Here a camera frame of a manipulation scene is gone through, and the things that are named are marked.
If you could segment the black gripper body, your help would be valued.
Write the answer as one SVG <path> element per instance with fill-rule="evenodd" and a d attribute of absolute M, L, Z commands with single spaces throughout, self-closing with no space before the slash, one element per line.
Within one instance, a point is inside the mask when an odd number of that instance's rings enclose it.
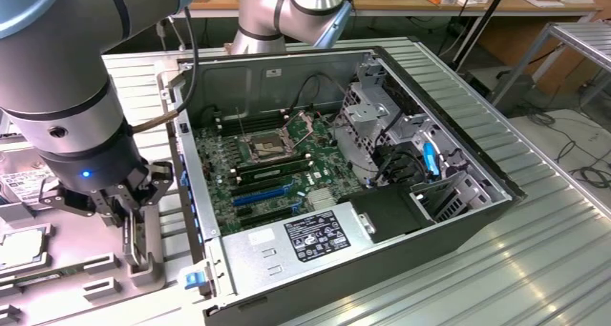
<path fill-rule="evenodd" d="M 128 125 L 121 125 L 97 147 L 82 152 L 57 154 L 40 150 L 38 154 L 65 188 L 81 193 L 104 191 L 117 202 L 117 215 L 128 214 L 118 198 L 118 184 L 145 160 Z"/>

